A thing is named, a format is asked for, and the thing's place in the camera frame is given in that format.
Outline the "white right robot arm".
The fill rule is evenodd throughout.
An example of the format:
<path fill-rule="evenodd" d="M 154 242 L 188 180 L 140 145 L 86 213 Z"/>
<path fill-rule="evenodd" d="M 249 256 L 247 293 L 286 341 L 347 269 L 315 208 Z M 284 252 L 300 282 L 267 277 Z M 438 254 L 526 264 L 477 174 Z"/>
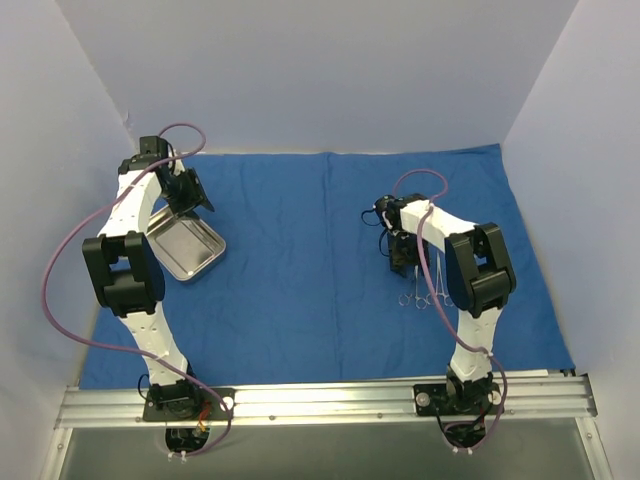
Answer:
<path fill-rule="evenodd" d="M 405 276 L 416 267 L 428 272 L 426 248 L 444 254 L 445 280 L 458 310 L 456 347 L 449 362 L 444 400 L 455 412 L 493 393 L 493 341 L 498 319 L 516 276 L 500 228 L 455 217 L 421 194 L 385 195 L 374 211 L 384 228 L 390 270 Z"/>

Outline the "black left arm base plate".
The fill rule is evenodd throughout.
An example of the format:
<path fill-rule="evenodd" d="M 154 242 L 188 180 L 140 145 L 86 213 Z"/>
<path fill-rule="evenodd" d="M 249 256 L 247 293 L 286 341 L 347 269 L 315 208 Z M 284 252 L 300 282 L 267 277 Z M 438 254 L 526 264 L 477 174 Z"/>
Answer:
<path fill-rule="evenodd" d="M 186 381 L 152 385 L 142 419 L 145 422 L 223 421 L 229 418 L 217 398 Z"/>

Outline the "blue surgical drape cloth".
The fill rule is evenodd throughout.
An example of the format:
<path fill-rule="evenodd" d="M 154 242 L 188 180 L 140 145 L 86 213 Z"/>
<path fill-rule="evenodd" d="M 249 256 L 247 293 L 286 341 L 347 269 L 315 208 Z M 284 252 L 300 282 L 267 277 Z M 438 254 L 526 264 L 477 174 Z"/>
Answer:
<path fill-rule="evenodd" d="M 380 197 L 439 195 L 447 212 L 497 224 L 516 274 L 494 350 L 508 371 L 565 369 L 565 345 L 498 145 L 396 155 L 201 155 L 192 159 L 226 241 L 195 281 L 166 281 L 181 352 L 211 385 L 441 375 L 457 313 L 403 306 L 371 213 Z"/>

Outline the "steel surgical forceps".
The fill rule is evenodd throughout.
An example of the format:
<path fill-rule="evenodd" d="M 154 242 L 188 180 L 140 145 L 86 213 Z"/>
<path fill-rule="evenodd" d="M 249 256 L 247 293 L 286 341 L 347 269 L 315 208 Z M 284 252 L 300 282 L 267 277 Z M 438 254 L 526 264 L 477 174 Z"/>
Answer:
<path fill-rule="evenodd" d="M 420 265 L 414 267 L 414 301 L 415 306 L 419 310 L 424 310 L 432 305 L 432 298 L 429 290 L 425 290 L 426 286 L 423 269 Z"/>

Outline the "steel hemostat clamp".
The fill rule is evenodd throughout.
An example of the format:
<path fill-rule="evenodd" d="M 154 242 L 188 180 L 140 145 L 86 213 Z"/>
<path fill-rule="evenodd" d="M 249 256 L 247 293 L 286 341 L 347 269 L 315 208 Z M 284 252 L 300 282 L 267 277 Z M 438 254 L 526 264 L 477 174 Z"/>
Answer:
<path fill-rule="evenodd" d="M 417 309 L 424 309 L 423 298 L 419 293 L 420 267 L 415 265 L 409 275 L 408 291 L 398 297 L 398 303 L 402 307 L 414 305 Z"/>

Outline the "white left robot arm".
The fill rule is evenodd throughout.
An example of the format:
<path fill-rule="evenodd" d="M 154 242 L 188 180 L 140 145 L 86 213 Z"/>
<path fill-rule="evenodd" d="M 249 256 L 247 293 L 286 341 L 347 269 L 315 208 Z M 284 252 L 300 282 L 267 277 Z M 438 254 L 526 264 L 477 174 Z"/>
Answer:
<path fill-rule="evenodd" d="M 202 390 L 184 377 L 193 370 L 165 318 L 165 278 L 147 232 L 160 198 L 177 217 L 195 219 L 196 208 L 214 207 L 195 170 L 172 160 L 173 152 L 159 136 L 141 139 L 139 153 L 118 168 L 119 202 L 99 234 L 83 242 L 82 253 L 99 304 L 121 320 L 144 357 L 150 382 L 146 401 L 190 419 L 201 409 Z"/>

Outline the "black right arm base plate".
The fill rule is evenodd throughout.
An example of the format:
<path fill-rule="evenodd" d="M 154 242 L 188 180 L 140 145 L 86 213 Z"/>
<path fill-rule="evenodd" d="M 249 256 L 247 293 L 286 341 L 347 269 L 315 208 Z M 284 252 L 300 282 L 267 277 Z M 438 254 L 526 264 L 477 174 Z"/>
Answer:
<path fill-rule="evenodd" d="M 495 414 L 502 400 L 492 380 L 419 383 L 412 387 L 415 411 L 421 417 Z"/>

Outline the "stainless steel instrument tray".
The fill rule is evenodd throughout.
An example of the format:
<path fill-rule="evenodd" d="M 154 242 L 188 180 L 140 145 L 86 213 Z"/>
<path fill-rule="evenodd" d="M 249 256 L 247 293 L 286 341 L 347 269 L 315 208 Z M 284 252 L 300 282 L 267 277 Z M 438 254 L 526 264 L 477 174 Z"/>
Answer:
<path fill-rule="evenodd" d="M 168 206 L 151 215 L 146 236 L 159 263 L 183 283 L 195 281 L 226 253 L 226 241 L 195 212 L 178 217 Z"/>

